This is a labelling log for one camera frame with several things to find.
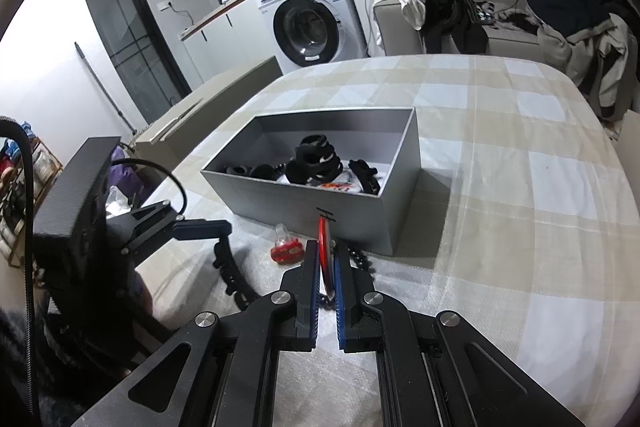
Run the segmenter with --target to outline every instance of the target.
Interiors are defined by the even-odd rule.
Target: bed
[[[363,106],[415,107],[422,158],[396,255],[371,258],[376,289],[460,312],[585,425],[615,425],[640,381],[640,217],[598,120],[551,67],[419,55],[286,74],[175,169],[186,217],[231,221],[247,279],[277,289],[271,227],[234,216],[200,168],[256,114]],[[180,205],[170,181],[150,201],[164,199]],[[164,324],[237,311],[212,260],[210,241],[172,241],[138,268]],[[334,313],[321,311],[317,349],[281,354],[273,424],[382,425],[375,357],[338,350]]]

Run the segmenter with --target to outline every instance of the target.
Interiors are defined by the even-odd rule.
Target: white cabinet
[[[244,0],[227,12],[236,41],[247,60],[274,55],[273,38],[255,0]]]
[[[200,76],[230,70],[248,60],[274,55],[273,38],[255,0],[244,0],[184,41]]]
[[[226,14],[213,19],[202,31],[209,41],[209,52],[211,60],[216,64],[217,73],[242,63],[244,57],[241,58],[236,33]]]
[[[211,53],[209,39],[207,39],[204,31],[200,30],[195,32],[191,37],[184,41],[184,45],[187,48],[198,73],[200,73],[203,82],[208,82],[212,76],[215,76],[222,71],[220,69],[220,64],[216,63],[215,58]]]

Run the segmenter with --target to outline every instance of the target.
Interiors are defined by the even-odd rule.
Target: purple bag
[[[116,147],[111,154],[111,161],[120,160],[124,157],[124,151],[120,147]],[[147,192],[145,184],[129,165],[111,167],[107,181],[110,187],[115,185],[129,199],[135,195],[138,195],[141,201],[146,199],[144,197]]]

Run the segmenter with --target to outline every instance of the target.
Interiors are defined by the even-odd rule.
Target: gray box
[[[292,157],[303,137],[324,134],[344,165],[363,159],[385,172],[377,196],[286,185],[233,176],[230,165],[278,165]],[[318,216],[330,212],[333,237],[392,255],[420,172],[415,109],[362,108],[256,116],[202,170],[202,175],[239,216],[292,232],[318,235]]]

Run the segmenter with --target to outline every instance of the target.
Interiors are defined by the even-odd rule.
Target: black beaded chain
[[[351,257],[356,264],[356,269],[358,270],[366,270],[370,273],[375,272],[375,270],[371,267],[371,261],[369,257],[367,257],[362,250],[356,248],[352,245],[348,245],[349,257]],[[319,296],[319,306],[323,310],[335,310],[335,298],[330,299],[328,296],[323,293]]]

